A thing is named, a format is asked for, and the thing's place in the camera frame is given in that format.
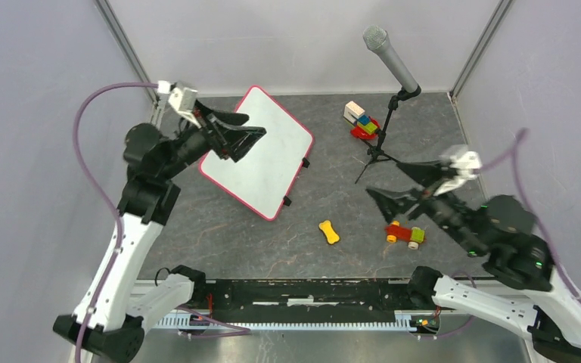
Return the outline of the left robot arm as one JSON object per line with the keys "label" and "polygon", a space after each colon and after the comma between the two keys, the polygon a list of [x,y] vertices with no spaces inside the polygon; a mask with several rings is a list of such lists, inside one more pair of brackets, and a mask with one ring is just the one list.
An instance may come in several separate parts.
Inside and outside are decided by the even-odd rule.
{"label": "left robot arm", "polygon": [[208,153],[237,162],[266,135],[243,113],[225,113],[196,103],[190,126],[174,138],[141,123],[125,137],[127,182],[119,203],[110,244],[82,302],[55,319],[53,330],[74,344],[111,362],[130,362],[146,333],[184,304],[198,308],[207,300],[206,275],[183,265],[140,299],[131,293],[144,260],[168,222],[179,198],[174,177]]}

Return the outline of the pink framed whiteboard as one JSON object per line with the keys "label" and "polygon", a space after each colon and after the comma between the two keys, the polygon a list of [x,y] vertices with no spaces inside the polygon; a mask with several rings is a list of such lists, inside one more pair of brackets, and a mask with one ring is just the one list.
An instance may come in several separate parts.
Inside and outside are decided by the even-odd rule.
{"label": "pink framed whiteboard", "polygon": [[249,126],[266,129],[238,162],[207,154],[198,169],[204,177],[267,221],[278,217],[288,194],[305,166],[314,144],[313,134],[269,93],[251,86],[235,111],[250,118]]}

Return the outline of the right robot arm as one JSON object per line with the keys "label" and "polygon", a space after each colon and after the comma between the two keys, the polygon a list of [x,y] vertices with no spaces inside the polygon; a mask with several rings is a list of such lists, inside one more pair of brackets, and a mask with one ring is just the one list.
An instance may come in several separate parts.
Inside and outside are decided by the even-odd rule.
{"label": "right robot arm", "polygon": [[471,258],[484,258],[483,269],[499,283],[520,291],[522,303],[460,284],[427,266],[417,267],[407,300],[417,309],[429,305],[468,313],[530,341],[553,362],[581,362],[581,293],[568,287],[548,241],[535,235],[536,216],[511,195],[492,197],[473,209],[455,189],[477,176],[476,163],[449,161],[399,163],[415,183],[408,191],[367,188],[382,216],[427,216]]}

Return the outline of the yellow bone-shaped eraser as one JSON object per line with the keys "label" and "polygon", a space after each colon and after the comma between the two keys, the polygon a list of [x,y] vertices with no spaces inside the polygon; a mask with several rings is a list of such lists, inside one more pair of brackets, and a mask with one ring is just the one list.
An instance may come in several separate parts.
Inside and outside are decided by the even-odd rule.
{"label": "yellow bone-shaped eraser", "polygon": [[318,229],[325,236],[325,240],[329,245],[334,245],[340,241],[340,235],[334,230],[330,220],[324,220],[318,224]]}

